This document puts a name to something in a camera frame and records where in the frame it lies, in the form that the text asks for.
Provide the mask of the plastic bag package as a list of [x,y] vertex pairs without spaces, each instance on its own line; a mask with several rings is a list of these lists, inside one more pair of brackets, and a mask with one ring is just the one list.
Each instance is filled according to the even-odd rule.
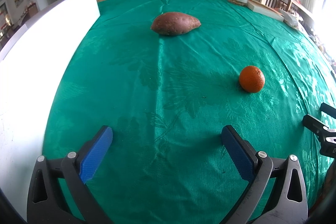
[[282,9],[278,9],[277,11],[283,16],[284,23],[286,23],[288,26],[290,26],[291,28],[295,30],[299,30],[299,26],[298,26],[299,21],[294,15]]

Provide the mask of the white cardboard box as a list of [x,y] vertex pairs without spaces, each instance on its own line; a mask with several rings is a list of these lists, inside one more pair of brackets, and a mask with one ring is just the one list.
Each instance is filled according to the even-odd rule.
[[23,218],[56,91],[99,17],[96,0],[58,0],[21,26],[1,50],[1,190]]

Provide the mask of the sweet potato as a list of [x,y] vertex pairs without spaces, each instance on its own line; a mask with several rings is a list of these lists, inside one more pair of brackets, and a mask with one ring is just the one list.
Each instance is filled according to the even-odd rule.
[[181,12],[165,12],[155,18],[151,30],[164,36],[178,36],[199,28],[199,19]]

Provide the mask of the orange tangerine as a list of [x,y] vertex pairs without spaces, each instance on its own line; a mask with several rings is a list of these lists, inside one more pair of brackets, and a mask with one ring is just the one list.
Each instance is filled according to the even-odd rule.
[[258,93],[265,85],[265,77],[258,67],[250,65],[240,72],[239,84],[249,93]]

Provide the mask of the white book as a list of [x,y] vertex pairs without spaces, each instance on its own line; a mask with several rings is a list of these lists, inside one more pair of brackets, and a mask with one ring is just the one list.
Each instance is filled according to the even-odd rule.
[[262,14],[265,16],[268,16],[270,18],[276,19],[280,22],[284,21],[284,17],[282,16],[281,13],[277,12],[276,10],[265,6],[257,1],[254,0],[249,0],[247,2],[247,7],[252,10],[253,12],[256,12],[258,14]]

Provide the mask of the green satin tablecloth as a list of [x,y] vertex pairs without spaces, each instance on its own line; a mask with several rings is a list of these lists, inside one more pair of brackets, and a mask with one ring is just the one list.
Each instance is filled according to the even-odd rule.
[[[301,32],[227,0],[107,0],[58,87],[43,152],[78,151],[103,125],[113,143],[88,188],[114,223],[219,223],[246,187],[221,144],[232,125],[256,150],[299,158],[309,207],[331,159],[303,127],[335,104],[331,67]],[[201,26],[164,36],[165,12]],[[256,66],[265,85],[249,93],[240,72]]]

